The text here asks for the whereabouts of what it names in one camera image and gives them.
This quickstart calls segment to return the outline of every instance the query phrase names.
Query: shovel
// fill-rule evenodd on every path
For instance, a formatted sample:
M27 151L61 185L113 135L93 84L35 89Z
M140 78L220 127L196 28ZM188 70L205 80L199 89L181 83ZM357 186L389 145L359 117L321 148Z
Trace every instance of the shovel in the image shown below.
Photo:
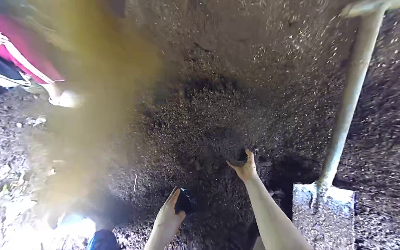
M354 192L336 188L332 182L385 11L397 8L400 0L364 0L349 4L341 13L342 17L362 17L341 109L319 179L293 187L293 223L314 249L354 249Z

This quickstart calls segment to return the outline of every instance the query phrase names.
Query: dark soil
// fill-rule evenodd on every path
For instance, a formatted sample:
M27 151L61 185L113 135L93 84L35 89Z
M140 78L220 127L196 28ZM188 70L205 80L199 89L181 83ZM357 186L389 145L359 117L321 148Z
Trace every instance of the dark soil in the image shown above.
M253 213L225 164L245 147L291 215L292 183L318 176L345 84L359 26L337 17L346 3L131 3L126 16L155 37L178 80L138 108L133 170L115 189L139 211L118 230L125 248L144 244L178 185L201 210L173 248L248 249ZM384 20L335 184L357 191L356 248L400 249L400 10Z

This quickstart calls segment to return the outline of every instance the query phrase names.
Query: bare arm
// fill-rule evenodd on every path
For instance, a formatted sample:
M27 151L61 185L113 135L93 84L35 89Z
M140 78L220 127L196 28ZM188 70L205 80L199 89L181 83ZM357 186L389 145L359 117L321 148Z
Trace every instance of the bare arm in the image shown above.
M291 220L269 195L257 174L254 154L249 150L246 150L246 154L248 160L243 167L236 167L229 162L228 165L237 172L246 186L265 249L311 249Z
M185 219L186 213L181 211L175 213L175 203L180 195L180 189L174 188L164 205L157 214L144 250L163 250L166 244L175 236L180 229L181 222Z

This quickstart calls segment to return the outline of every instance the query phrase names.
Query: human hand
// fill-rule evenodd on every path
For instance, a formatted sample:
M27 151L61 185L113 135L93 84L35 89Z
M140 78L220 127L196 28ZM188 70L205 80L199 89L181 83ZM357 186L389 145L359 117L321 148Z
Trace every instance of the human hand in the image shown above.
M164 205L160 208L152 228L151 236L144 247L145 250L163 249L180 229L186 213L175 213L175 203L180 195L180 189L174 188Z
M254 154L250 150L245 150L248 159L242 167L237 167L231 164L230 162L226 161L226 163L232 167L236 172L237 175L240 177L243 182L247 182L249 180L255 179L258 177L256 164L254 162Z

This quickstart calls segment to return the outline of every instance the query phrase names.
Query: shovel blade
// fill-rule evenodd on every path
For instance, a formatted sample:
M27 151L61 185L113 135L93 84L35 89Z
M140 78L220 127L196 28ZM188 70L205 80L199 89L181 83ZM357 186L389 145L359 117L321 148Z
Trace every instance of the shovel blade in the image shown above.
M317 206L316 183L294 184L292 221L316 250L354 249L354 191L330 187Z

